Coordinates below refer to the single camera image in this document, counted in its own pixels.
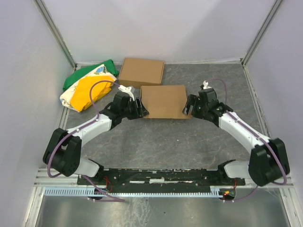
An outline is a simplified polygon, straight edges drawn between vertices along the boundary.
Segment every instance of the black joint housing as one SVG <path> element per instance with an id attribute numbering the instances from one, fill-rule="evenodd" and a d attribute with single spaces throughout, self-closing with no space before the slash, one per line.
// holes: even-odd
<path id="1" fill-rule="evenodd" d="M 233 112 L 229 106 L 224 103 L 219 103 L 217 94 L 213 88 L 207 88 L 200 90 L 198 96 L 188 96 L 183 113 L 185 115 L 191 114 L 195 118 L 207 120 L 219 127 L 219 117 L 221 117 L 226 110 Z"/>
<path id="2" fill-rule="evenodd" d="M 278 157 L 285 174 L 290 173 L 285 144 L 280 139 L 270 140 L 269 146 Z M 282 177 L 282 173 L 269 149 L 265 146 L 256 145 L 250 154 L 250 163 L 248 168 L 252 180 L 258 186 L 264 186 L 276 179 Z"/>
<path id="3" fill-rule="evenodd" d="M 67 134 L 68 132 L 61 128 L 53 132 L 43 156 L 43 162 L 45 164 L 48 164 L 53 150 Z M 79 136 L 70 136 L 65 140 L 53 157 L 51 168 L 54 168 L 64 176 L 72 175 L 80 164 L 81 142 L 82 140 Z"/>
<path id="4" fill-rule="evenodd" d="M 129 94 L 119 91 L 115 94 L 109 109 L 100 111 L 100 114 L 108 116 L 112 120 L 111 129 L 121 123 L 123 118 L 134 120 L 143 118 L 149 114 L 140 98 L 133 100 Z"/>

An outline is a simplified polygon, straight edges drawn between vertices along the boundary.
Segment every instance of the gray floor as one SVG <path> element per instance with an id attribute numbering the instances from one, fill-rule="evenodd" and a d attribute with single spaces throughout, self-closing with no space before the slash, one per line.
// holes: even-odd
<path id="1" fill-rule="evenodd" d="M 229 88 L 228 105 L 248 124 L 260 130 L 249 87 L 240 64 L 165 65 L 163 85 L 185 85 L 187 94 L 197 94 L 206 79 L 222 78 Z M 221 101 L 224 87 L 211 82 Z M 97 101 L 103 109 L 117 88 Z M 66 128 L 95 115 L 90 107 L 82 113 L 70 110 Z M 97 136 L 82 148 L 82 156 L 112 168 L 216 168 L 230 160 L 248 160 L 248 152 L 228 133 L 210 122 L 191 120 L 123 120 L 113 130 Z"/>
<path id="2" fill-rule="evenodd" d="M 240 197 L 251 189 L 238 189 Z M 91 202 L 45 196 L 36 227 L 289 227 L 278 189 L 235 203 L 211 198 L 126 198 Z"/>

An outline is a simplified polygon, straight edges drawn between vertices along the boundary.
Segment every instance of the cable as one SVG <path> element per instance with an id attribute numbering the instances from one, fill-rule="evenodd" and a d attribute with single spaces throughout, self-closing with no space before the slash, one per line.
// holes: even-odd
<path id="1" fill-rule="evenodd" d="M 271 155 L 274 157 L 274 160 L 276 161 L 281 173 L 282 173 L 282 176 L 283 176 L 283 183 L 278 183 L 278 182 L 274 182 L 275 184 L 286 184 L 287 183 L 287 177 L 286 177 L 286 174 L 285 174 L 285 171 L 278 159 L 278 157 L 276 156 L 275 152 L 273 151 L 273 149 L 269 146 L 269 144 L 263 139 L 261 138 L 258 134 L 256 134 L 253 130 L 251 130 L 246 124 L 244 124 L 242 121 L 239 121 L 235 116 L 232 115 L 232 113 L 230 113 L 228 110 L 226 111 L 227 114 L 232 118 L 234 119 L 239 125 L 241 125 L 243 128 L 245 128 L 247 131 L 249 131 L 256 139 L 260 140 L 266 147 L 267 149 L 269 150 L 269 152 L 271 153 Z"/>
<path id="2" fill-rule="evenodd" d="M 258 186 L 256 186 L 248 195 L 246 196 L 243 196 L 241 198 L 238 198 L 238 199 L 234 199 L 234 200 L 223 200 L 223 202 L 236 202 L 236 201 L 241 201 L 241 200 L 245 200 L 247 199 L 248 197 L 252 196 L 256 190 L 257 190 Z"/>
<path id="3" fill-rule="evenodd" d="M 227 85 L 226 85 L 226 82 L 221 79 L 221 78 L 213 78 L 213 79 L 210 79 L 210 80 L 207 80 L 207 82 L 210 82 L 210 81 L 213 81 L 213 80 L 220 80 L 223 84 L 224 84 L 224 88 L 225 88 L 225 104 L 227 103 L 227 97 L 228 97 L 228 90 L 227 90 Z M 271 153 L 271 155 L 274 157 L 274 160 L 276 161 L 281 173 L 282 173 L 282 176 L 283 176 L 283 183 L 278 183 L 278 182 L 273 182 L 275 184 L 279 184 L 279 185 L 283 185 L 283 184 L 286 184 L 287 183 L 287 177 L 286 177 L 286 174 L 285 174 L 285 171 L 278 159 L 278 157 L 276 156 L 275 152 L 273 151 L 273 149 L 269 146 L 268 143 L 266 143 L 266 141 L 264 139 L 262 139 L 258 134 L 256 134 L 253 130 L 251 130 L 246 124 L 244 124 L 243 122 L 239 121 L 235 116 L 233 116 L 229 111 L 226 111 L 227 114 L 232 118 L 234 119 L 239 125 L 241 125 L 243 128 L 245 128 L 247 131 L 249 131 L 256 139 L 260 140 L 269 150 L 269 152 Z M 235 201 L 241 201 L 241 200 L 244 200 L 248 197 L 250 197 L 251 195 L 253 195 L 255 193 L 255 191 L 257 190 L 258 186 L 256 186 L 252 191 L 251 193 L 249 193 L 248 195 L 242 197 L 242 198 L 239 198 L 239 199 L 234 199 L 232 201 L 223 201 L 223 202 L 235 202 Z"/>
<path id="4" fill-rule="evenodd" d="M 235 178 L 234 181 L 235 181 L 235 185 L 232 188 L 233 190 L 236 189 L 236 187 L 237 187 L 237 179 Z"/>
<path id="5" fill-rule="evenodd" d="M 92 180 L 89 179 L 88 176 L 86 175 L 82 175 L 82 177 L 87 180 L 91 185 L 94 186 L 95 189 L 97 189 L 101 194 L 111 198 L 112 200 L 96 200 L 96 201 L 100 201 L 100 202 L 124 202 L 125 200 L 122 200 L 122 199 L 119 199 L 119 198 L 116 198 L 114 196 L 111 196 L 109 194 L 107 194 L 106 192 L 102 191 L 101 189 L 99 189 L 93 182 Z"/>
<path id="6" fill-rule="evenodd" d="M 224 88 L 225 88 L 225 105 L 227 104 L 227 93 L 228 93 L 228 89 L 227 89 L 227 85 L 226 85 L 226 82 L 225 82 L 225 80 L 224 79 L 221 79 L 221 78 L 212 78 L 212 79 L 209 79 L 209 80 L 207 80 L 207 82 L 211 82 L 211 81 L 213 81 L 213 80 L 219 80 L 219 81 L 221 81 L 223 84 L 224 84 Z"/>
<path id="7" fill-rule="evenodd" d="M 61 147 L 61 145 L 62 145 L 62 144 L 63 144 L 71 135 L 73 135 L 75 132 L 77 132 L 77 131 L 79 131 L 79 130 L 82 130 L 82 129 L 84 129 L 84 128 L 90 126 L 90 125 L 92 125 L 92 124 L 95 123 L 95 122 L 97 121 L 97 119 L 100 117 L 99 110 L 98 110 L 98 108 L 97 108 L 97 106 L 96 106 L 96 104 L 95 104 L 95 102 L 94 102 L 94 100 L 93 100 L 93 98 L 92 98 L 92 94 L 91 94 L 91 93 L 92 93 L 93 88 L 94 88 L 97 84 L 102 83 L 102 82 L 109 82 L 109 83 L 112 83 L 112 84 L 114 84 L 114 85 L 116 85 L 116 86 L 118 86 L 118 87 L 120 86 L 119 84 L 117 84 L 117 83 L 115 83 L 115 82 L 113 82 L 113 81 L 110 81 L 110 80 L 100 80 L 100 81 L 96 82 L 95 84 L 93 84 L 93 86 L 91 86 L 91 88 L 90 88 L 90 90 L 89 90 L 89 98 L 90 98 L 91 104 L 93 105 L 94 109 L 95 109 L 96 112 L 97 112 L 96 119 L 95 119 L 94 121 L 88 122 L 87 124 L 85 124 L 85 125 L 79 127 L 78 129 L 75 129 L 74 131 L 68 133 L 66 136 L 64 136 L 64 137 L 62 138 L 62 140 L 59 141 L 59 143 L 57 144 L 57 146 L 53 149 L 53 152 L 52 152 L 52 154 L 51 154 L 51 156 L 50 156 L 50 158 L 49 158 L 49 160 L 48 160 L 48 164 L 47 164 L 47 174 L 48 174 L 48 176 L 49 176 L 50 178 L 55 178 L 55 177 L 61 175 L 60 173 L 58 173 L 58 174 L 56 174 L 56 175 L 52 175 L 52 174 L 51 174 L 51 165 L 52 165 L 53 158 L 54 158 L 56 152 L 58 151 L 58 149 Z M 102 190 L 100 190 L 100 189 L 99 189 L 99 188 L 98 188 L 98 187 L 97 187 L 97 186 L 88 178 L 88 176 L 85 176 L 85 175 L 82 175 L 82 176 L 83 176 L 91 185 L 93 185 L 99 192 L 101 192 L 101 193 L 104 194 L 105 196 L 107 196 L 107 197 L 109 197 L 109 198 L 112 199 L 112 200 L 102 200 L 101 202 L 124 202 L 124 201 L 125 201 L 125 200 L 122 200 L 122 199 L 113 197 L 113 196 L 111 196 L 111 195 L 109 195 L 109 194 L 103 192 Z"/>
<path id="8" fill-rule="evenodd" d="M 113 190 L 112 183 L 109 181 L 107 176 L 105 177 L 105 180 L 106 180 L 106 189 L 107 189 L 108 193 L 111 193 L 111 191 Z"/>

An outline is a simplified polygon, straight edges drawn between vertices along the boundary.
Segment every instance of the cardboard box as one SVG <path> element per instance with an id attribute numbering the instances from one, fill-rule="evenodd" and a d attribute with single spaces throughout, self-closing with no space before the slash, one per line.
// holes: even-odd
<path id="1" fill-rule="evenodd" d="M 119 75 L 119 83 L 134 88 L 161 85 L 163 68 L 164 61 L 125 58 Z"/>
<path id="2" fill-rule="evenodd" d="M 150 114 L 146 118 L 190 119 L 182 113 L 187 101 L 184 85 L 142 86 L 141 99 Z"/>

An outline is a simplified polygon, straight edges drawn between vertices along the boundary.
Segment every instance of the yellow cloth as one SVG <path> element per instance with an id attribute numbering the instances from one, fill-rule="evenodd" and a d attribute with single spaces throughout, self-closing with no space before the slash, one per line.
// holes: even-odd
<path id="1" fill-rule="evenodd" d="M 91 105 L 89 98 L 90 88 L 100 80 L 114 81 L 110 76 L 85 77 L 79 80 L 79 83 L 75 89 L 75 93 L 71 98 L 71 106 L 75 110 L 80 112 L 82 110 L 86 110 Z M 102 82 L 94 86 L 91 95 L 94 102 L 110 92 L 111 85 L 112 84 L 110 82 Z"/>

